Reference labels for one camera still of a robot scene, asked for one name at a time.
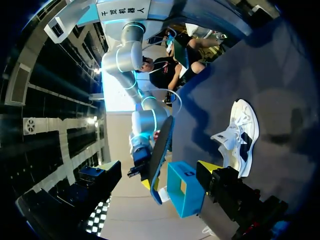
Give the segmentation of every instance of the shoe lace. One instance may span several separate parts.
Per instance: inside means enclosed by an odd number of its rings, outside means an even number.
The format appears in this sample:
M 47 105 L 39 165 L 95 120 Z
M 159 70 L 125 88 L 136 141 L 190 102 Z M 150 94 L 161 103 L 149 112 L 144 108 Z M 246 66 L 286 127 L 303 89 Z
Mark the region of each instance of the shoe lace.
M 246 114 L 248 106 L 245 106 L 241 115 L 232 121 L 232 125 L 235 128 L 236 140 L 240 143 L 242 141 L 241 135 L 244 133 L 243 126 L 251 123 L 251 117 Z

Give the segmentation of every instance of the black t-shirt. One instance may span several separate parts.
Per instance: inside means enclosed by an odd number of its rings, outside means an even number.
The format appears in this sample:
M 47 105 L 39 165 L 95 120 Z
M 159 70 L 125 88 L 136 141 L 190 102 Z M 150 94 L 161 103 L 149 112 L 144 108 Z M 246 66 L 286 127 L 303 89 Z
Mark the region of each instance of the black t-shirt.
M 153 72 L 149 74 L 150 82 L 159 89 L 168 89 L 168 85 L 174 78 L 177 64 L 170 56 L 156 59 Z

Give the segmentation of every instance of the cyan box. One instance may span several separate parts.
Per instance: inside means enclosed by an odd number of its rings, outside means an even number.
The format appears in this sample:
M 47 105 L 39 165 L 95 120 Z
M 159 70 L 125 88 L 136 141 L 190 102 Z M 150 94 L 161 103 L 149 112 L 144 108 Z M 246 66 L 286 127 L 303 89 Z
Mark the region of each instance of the cyan box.
M 196 170 L 183 161 L 169 162 L 167 169 L 166 190 L 180 218 L 200 213 L 205 190 L 196 178 Z

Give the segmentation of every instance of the robotic arm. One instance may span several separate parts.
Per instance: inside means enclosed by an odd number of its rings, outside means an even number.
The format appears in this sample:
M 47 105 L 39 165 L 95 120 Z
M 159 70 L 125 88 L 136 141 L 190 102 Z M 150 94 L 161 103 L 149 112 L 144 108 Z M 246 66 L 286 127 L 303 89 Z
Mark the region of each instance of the robotic arm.
M 129 144 L 134 167 L 130 169 L 128 176 L 140 174 L 142 184 L 150 190 L 147 174 L 152 152 L 150 136 L 160 130 L 170 113 L 150 92 L 142 92 L 139 89 L 132 73 L 132 70 L 140 69 L 143 63 L 142 40 L 145 31 L 145 26 L 137 22 L 125 25 L 121 34 L 122 46 L 103 56 L 101 68 L 102 71 L 116 77 L 134 102 L 142 106 L 143 110 L 132 113 L 132 133 L 129 135 Z

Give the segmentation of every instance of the table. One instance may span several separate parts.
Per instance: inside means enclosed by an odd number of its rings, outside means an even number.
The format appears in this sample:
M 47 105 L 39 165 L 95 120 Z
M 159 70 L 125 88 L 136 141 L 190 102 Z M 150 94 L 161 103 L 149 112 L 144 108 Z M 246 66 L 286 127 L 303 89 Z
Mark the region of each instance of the table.
M 210 136 L 227 128 L 233 102 L 248 101 L 256 112 L 260 136 L 252 167 L 243 182 L 289 204 L 295 213 L 306 199 L 319 166 L 319 89 L 302 43 L 278 18 L 242 40 L 195 76 L 178 94 L 172 161 L 196 168 L 198 160 L 222 166 Z M 173 103 L 173 115 L 179 101 Z M 206 196 L 200 217 L 221 240 L 238 224 Z

